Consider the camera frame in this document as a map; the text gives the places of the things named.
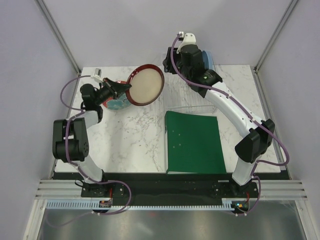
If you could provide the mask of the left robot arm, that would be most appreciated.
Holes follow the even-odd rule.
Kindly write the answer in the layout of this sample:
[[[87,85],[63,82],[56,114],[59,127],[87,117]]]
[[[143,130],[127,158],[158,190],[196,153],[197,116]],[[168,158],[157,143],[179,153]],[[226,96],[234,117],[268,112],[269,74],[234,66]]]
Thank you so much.
[[[99,197],[106,196],[110,185],[103,180],[104,171],[99,168],[89,155],[90,145],[87,130],[99,124],[103,118],[101,105],[107,99],[118,99],[132,87],[131,84],[114,82],[104,78],[99,88],[90,83],[80,87],[82,103],[80,113],[68,120],[53,122],[52,154],[55,159],[73,166],[92,185],[92,191]]]

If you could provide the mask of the dark red beige plate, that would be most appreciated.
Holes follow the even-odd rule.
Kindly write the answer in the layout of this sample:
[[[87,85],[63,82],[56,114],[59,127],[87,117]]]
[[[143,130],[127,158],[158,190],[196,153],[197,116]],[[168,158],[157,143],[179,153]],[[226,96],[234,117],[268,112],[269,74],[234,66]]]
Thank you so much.
[[[162,70],[154,64],[137,67],[128,77],[131,87],[126,91],[129,102],[135,106],[153,103],[162,93],[165,77]]]

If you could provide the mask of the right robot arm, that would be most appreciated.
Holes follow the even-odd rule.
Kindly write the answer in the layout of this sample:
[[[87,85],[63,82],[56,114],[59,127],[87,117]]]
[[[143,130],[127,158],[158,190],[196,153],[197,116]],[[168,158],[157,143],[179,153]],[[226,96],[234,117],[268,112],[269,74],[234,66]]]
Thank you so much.
[[[193,91],[213,103],[239,132],[242,139],[234,148],[238,160],[229,191],[235,197],[242,196],[258,160],[272,144],[275,123],[243,106],[196,44],[168,47],[162,64],[166,73],[177,74]]]

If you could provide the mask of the red and teal plate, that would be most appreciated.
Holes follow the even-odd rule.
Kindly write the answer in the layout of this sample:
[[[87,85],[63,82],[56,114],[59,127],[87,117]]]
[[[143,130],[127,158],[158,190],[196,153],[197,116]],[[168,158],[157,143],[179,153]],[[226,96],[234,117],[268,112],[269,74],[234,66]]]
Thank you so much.
[[[104,100],[102,104],[105,108],[112,111],[119,111],[119,110],[124,110],[131,106],[131,103],[127,99],[127,95],[125,92],[121,95],[117,95],[117,97],[114,98],[114,94],[117,93],[114,90],[115,83],[117,83],[118,85],[119,84],[127,85],[125,81],[120,80],[120,81],[114,82],[108,78],[104,78],[103,82],[104,83],[102,84],[102,87],[101,87],[101,94],[102,94],[101,98]]]

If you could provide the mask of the blue plate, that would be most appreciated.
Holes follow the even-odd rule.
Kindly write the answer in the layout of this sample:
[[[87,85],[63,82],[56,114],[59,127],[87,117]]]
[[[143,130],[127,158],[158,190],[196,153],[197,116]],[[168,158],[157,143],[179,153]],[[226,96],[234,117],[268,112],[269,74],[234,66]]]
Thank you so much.
[[[206,70],[213,70],[216,71],[216,67],[215,67],[215,63],[213,60],[213,56],[212,53],[210,51],[207,50],[203,50],[202,51],[202,60],[204,63],[204,68]]]

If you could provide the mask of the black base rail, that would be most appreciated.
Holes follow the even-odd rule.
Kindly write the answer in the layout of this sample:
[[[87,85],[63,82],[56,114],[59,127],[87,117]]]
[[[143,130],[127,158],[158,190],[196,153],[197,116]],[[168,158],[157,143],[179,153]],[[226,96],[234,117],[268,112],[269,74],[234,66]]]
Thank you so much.
[[[220,204],[223,199],[254,199],[255,182],[238,186],[231,174],[106,173],[108,184],[80,180],[81,196],[112,198],[115,204],[129,205],[197,205]]]

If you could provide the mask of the green binder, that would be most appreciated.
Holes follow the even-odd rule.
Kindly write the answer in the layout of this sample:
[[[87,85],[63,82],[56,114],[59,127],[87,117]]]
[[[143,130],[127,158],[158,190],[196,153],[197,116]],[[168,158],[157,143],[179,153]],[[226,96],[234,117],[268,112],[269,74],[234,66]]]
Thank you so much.
[[[218,119],[167,111],[167,174],[226,174]]]

